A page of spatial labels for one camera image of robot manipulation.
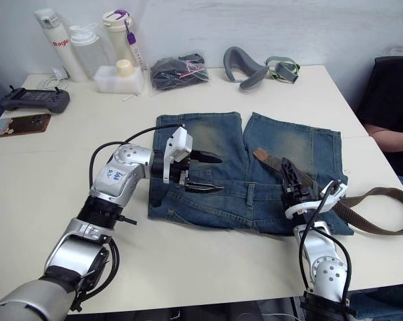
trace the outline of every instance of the black controller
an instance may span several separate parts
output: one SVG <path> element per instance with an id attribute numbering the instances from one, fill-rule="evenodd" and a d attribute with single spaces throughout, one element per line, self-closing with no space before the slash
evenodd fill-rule
<path id="1" fill-rule="evenodd" d="M 25 88 L 14 89 L 0 100 L 0 105 L 5 110 L 16 110 L 20 107 L 47 108 L 50 112 L 59 114 L 69 104 L 69 93 L 55 87 L 55 90 L 27 90 Z"/>

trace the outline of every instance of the brown belt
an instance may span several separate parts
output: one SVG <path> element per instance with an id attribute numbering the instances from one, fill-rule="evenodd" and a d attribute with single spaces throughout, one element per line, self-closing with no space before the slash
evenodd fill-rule
<path id="1" fill-rule="evenodd" d="M 257 148 L 253 151 L 253 155 L 260 160 L 262 163 L 268 165 L 273 170 L 280 173 L 281 169 L 281 158 L 274 156 L 268 153 L 266 150 L 262 148 Z M 304 187 L 313 188 L 314 181 L 304 172 L 298 171 L 302 177 L 302 185 Z M 323 187 L 318 187 L 319 192 L 323 189 Z M 341 199 L 334 207 L 333 210 L 338 214 L 338 216 L 343 219 L 345 222 L 361 229 L 363 231 L 378 234 L 378 235 L 403 235 L 403 229 L 399 231 L 388 231 L 386 229 L 382 229 L 381 227 L 376 226 L 373 223 L 370 223 L 367 219 L 364 219 L 362 216 L 358 215 L 355 211 L 350 209 L 363 201 L 367 196 L 370 195 L 386 195 L 389 196 L 403 204 L 403 191 L 400 189 L 395 189 L 392 187 L 375 187 L 371 189 L 366 194 L 358 197 L 345 197 Z"/>

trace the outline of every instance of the white container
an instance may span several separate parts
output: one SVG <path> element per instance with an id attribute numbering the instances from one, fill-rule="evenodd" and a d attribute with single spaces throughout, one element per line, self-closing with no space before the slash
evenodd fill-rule
<path id="1" fill-rule="evenodd" d="M 132 18 L 130 18 L 128 13 L 122 14 L 117 13 L 117 11 L 111 11 L 105 13 L 102 19 L 103 26 L 108 32 L 110 41 L 114 46 L 116 57 L 119 60 L 130 60 L 133 66 L 137 66 L 136 58 L 127 40 L 126 23 L 128 24 L 128 28 L 131 28 Z"/>
<path id="2" fill-rule="evenodd" d="M 34 14 L 72 80 L 75 82 L 87 80 L 84 69 L 74 53 L 68 33 L 57 18 L 55 11 L 47 8 L 37 10 Z"/>
<path id="3" fill-rule="evenodd" d="M 94 75 L 99 92 L 140 95 L 145 79 L 140 66 L 129 60 L 118 60 L 115 66 L 101 66 Z"/>
<path id="4" fill-rule="evenodd" d="M 73 25 L 69 28 L 70 41 L 75 48 L 76 55 L 91 79 L 100 66 L 109 64 L 102 41 L 96 35 L 96 27 L 95 23 L 91 23 L 85 27 Z"/>

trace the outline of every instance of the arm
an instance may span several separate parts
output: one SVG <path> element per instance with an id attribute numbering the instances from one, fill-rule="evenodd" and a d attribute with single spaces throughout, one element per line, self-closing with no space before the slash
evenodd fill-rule
<path id="1" fill-rule="evenodd" d="M 394 132 L 371 124 L 364 124 L 364 128 L 383 152 L 403 152 L 403 132 Z"/>

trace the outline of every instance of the bottle cap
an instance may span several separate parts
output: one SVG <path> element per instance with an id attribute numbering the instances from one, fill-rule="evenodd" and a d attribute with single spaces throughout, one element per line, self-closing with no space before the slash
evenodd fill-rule
<path id="1" fill-rule="evenodd" d="M 85 27 L 73 25 L 69 28 L 70 41 L 74 45 L 90 45 L 99 39 L 96 35 L 95 23 L 91 23 Z"/>
<path id="2" fill-rule="evenodd" d="M 103 19 L 103 26 L 108 31 L 111 32 L 119 32 L 126 30 L 125 21 L 127 21 L 127 24 L 129 26 L 131 26 L 132 24 L 132 18 L 130 18 L 128 12 L 123 10 L 115 10 L 107 12 L 103 15 L 102 19 Z"/>
<path id="3" fill-rule="evenodd" d="M 51 8 L 37 10 L 33 13 L 38 20 L 39 24 L 44 29 L 53 29 L 60 25 L 57 14 Z"/>
<path id="4" fill-rule="evenodd" d="M 132 63 L 130 62 L 130 60 L 127 59 L 118 60 L 115 66 L 116 66 L 116 73 L 120 77 L 131 76 L 134 72 Z"/>

